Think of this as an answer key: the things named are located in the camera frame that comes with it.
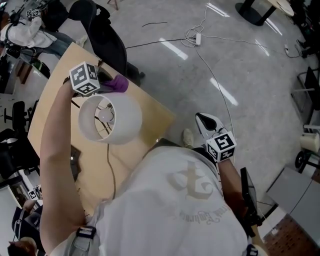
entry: purple cloth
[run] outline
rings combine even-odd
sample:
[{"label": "purple cloth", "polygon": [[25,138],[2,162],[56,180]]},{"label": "purple cloth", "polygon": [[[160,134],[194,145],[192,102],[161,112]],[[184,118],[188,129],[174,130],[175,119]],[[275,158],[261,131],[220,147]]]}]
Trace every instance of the purple cloth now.
[{"label": "purple cloth", "polygon": [[113,80],[104,82],[103,85],[112,89],[113,93],[124,93],[129,87],[129,81],[123,75],[117,74]]}]

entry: white lamp shade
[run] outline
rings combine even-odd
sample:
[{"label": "white lamp shade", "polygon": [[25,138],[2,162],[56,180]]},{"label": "white lamp shade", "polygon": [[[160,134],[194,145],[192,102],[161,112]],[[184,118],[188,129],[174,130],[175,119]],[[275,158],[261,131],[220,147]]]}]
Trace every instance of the white lamp shade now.
[{"label": "white lamp shade", "polygon": [[[114,125],[106,137],[96,127],[95,114],[102,100],[111,103],[114,111]],[[125,93],[111,92],[90,96],[79,110],[78,125],[81,133],[90,141],[108,144],[126,144],[135,138],[142,125],[139,104]]]}]

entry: gray floor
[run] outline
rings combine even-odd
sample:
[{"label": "gray floor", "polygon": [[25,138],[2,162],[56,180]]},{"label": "gray floor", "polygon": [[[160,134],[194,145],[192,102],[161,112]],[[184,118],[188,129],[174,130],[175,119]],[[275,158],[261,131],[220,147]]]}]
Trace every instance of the gray floor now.
[{"label": "gray floor", "polygon": [[[119,11],[115,11],[106,0],[97,0],[111,13],[111,25],[126,47],[164,39],[179,39],[185,32],[198,25],[204,18],[205,0],[118,0]],[[280,33],[267,24],[262,27],[251,25],[235,10],[236,0],[211,0],[211,3],[227,13],[224,17],[207,9],[203,34],[223,38],[246,40],[267,46],[266,55],[260,47],[244,42],[233,42],[218,38],[201,39],[198,52],[212,68],[218,82],[234,97],[236,104],[229,107],[235,131],[237,148],[235,167],[246,167],[256,187],[258,200],[270,202],[265,191],[285,164],[292,162],[300,150],[299,136],[302,123],[290,96],[298,73],[308,66],[315,68],[315,56],[307,59],[288,58],[284,55],[284,44],[289,54],[296,56],[296,39],[303,39],[297,26],[280,11],[276,10],[270,20]],[[260,13],[270,7],[268,2],[253,4]],[[146,23],[167,22],[164,24]],[[60,28],[74,39],[85,32],[78,21],[67,20]],[[195,135],[196,145],[202,144],[195,124],[195,113],[206,112],[218,116],[231,129],[229,115],[219,90],[210,82],[212,74],[199,58],[194,48],[183,46],[180,41],[171,42],[183,51],[186,60],[161,43],[127,50],[128,61],[146,74],[141,88],[176,114],[176,121],[166,137],[181,143],[181,131],[190,128]],[[92,52],[90,43],[85,49]],[[54,56],[42,54],[52,69],[57,63]],[[12,106],[17,100],[27,99],[31,104],[36,100],[45,82],[35,78],[28,85],[17,87],[17,96],[0,104]],[[263,212],[267,207],[260,205]]]}]

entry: wooden table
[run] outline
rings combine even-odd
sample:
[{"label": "wooden table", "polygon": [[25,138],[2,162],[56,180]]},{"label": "wooden table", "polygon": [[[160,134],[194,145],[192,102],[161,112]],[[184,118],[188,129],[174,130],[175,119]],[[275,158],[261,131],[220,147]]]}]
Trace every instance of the wooden table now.
[{"label": "wooden table", "polygon": [[[95,56],[75,43],[71,44],[56,65],[42,92],[28,133],[28,139],[38,155],[40,155],[44,125],[57,92],[69,75],[69,70],[84,61],[93,65],[98,64]],[[105,63],[102,67],[112,77],[118,74]],[[125,145],[110,145],[109,158],[115,172],[117,188],[175,119],[168,109],[132,82],[129,82],[126,93],[139,103],[143,121],[139,136],[133,141]],[[74,101],[81,106],[85,99],[80,97]],[[81,134],[78,128],[78,113],[79,109],[71,105],[71,144],[81,151],[79,158],[81,173],[76,181],[76,187],[80,189],[78,193],[84,209],[92,215],[101,199],[112,197],[113,177],[107,162],[107,144],[89,141]]]},{"label": "wooden table", "polygon": [[268,0],[272,4],[271,8],[261,16],[255,9],[251,7],[255,0],[245,0],[244,3],[238,2],[235,4],[237,12],[248,22],[256,26],[262,26],[267,18],[276,10],[279,9],[288,16],[293,16],[294,11],[287,0]]}]

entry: table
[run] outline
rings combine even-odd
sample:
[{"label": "table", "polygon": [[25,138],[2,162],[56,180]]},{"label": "table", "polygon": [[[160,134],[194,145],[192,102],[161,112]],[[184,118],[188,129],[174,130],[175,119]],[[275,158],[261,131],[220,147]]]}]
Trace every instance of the table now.
[{"label": "table", "polygon": [[[56,94],[69,75],[69,70],[84,61],[98,64],[95,56],[72,43],[56,65],[42,92],[28,132],[28,139],[38,155],[44,125]],[[105,63],[102,68],[112,77],[118,74]],[[117,188],[175,119],[174,114],[132,82],[129,82],[126,93],[136,99],[141,107],[142,126],[139,135],[133,141],[125,145],[110,145],[109,158]],[[85,99],[78,97],[74,101],[81,106]],[[76,187],[83,208],[92,215],[101,199],[112,197],[113,177],[107,162],[107,144],[87,140],[81,134],[78,128],[78,113],[79,109],[71,105],[71,144],[81,151],[81,172]]]},{"label": "table", "polygon": [[238,2],[235,4],[237,12],[248,22],[256,26],[262,26],[267,18],[276,10],[279,9],[288,16],[293,16],[294,11],[287,0],[268,0],[272,4],[271,8],[261,16],[255,9],[251,7],[255,0],[245,0],[244,3]]}]

